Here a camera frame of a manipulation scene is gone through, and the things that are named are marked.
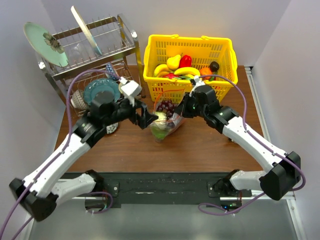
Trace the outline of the green cabbage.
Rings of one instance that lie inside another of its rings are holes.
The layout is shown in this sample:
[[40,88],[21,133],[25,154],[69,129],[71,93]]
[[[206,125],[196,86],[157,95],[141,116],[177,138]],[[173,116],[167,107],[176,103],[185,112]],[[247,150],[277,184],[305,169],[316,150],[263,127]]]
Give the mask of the green cabbage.
[[164,130],[167,127],[167,115],[164,112],[156,111],[154,113],[158,118],[152,122],[151,128]]

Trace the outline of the small green lime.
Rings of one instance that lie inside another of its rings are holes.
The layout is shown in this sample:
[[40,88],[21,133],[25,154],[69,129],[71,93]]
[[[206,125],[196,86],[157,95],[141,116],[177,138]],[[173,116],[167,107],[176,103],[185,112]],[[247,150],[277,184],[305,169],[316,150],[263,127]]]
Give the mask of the small green lime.
[[167,131],[162,129],[152,128],[151,132],[157,141],[162,141],[167,136]]

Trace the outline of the clear orange zip bag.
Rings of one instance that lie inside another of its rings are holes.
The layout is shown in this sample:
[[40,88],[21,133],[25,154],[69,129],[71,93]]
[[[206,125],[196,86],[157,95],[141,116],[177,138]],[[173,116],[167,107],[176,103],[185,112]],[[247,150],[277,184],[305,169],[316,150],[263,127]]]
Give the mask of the clear orange zip bag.
[[158,119],[149,125],[149,129],[156,142],[162,142],[184,123],[185,119],[178,113],[175,113],[184,93],[185,89],[182,88],[163,90],[156,95],[153,113],[158,116]]

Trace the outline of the dark purple grapes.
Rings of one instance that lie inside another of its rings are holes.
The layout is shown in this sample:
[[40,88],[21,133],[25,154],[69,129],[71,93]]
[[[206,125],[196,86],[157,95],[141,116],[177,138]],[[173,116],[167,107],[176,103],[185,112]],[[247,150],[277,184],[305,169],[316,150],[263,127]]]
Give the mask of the dark purple grapes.
[[171,100],[162,100],[156,106],[156,112],[164,113],[167,119],[170,119],[176,108],[176,104],[173,103]]

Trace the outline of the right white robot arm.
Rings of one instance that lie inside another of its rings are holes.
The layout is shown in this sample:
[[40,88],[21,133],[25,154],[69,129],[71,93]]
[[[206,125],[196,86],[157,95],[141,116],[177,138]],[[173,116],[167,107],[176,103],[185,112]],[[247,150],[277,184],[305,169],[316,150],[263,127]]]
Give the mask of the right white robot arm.
[[272,145],[246,124],[234,109],[221,106],[208,85],[185,93],[176,112],[184,118],[202,117],[209,127],[234,141],[261,166],[261,171],[233,170],[215,184],[216,190],[230,197],[241,190],[262,191],[278,201],[300,181],[300,156]]

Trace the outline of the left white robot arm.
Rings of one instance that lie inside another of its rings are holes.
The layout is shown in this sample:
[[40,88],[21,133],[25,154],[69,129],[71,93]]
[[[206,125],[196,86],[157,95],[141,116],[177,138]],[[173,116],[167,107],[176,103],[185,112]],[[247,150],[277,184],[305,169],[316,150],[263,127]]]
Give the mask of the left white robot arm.
[[74,197],[104,194],[107,189],[105,180],[94,170],[87,170],[64,183],[58,181],[76,160],[107,134],[107,126],[126,119],[145,129],[158,116],[150,113],[145,103],[130,96],[115,102],[111,92],[98,93],[53,154],[24,179],[11,181],[9,188],[20,205],[41,222],[58,205]]

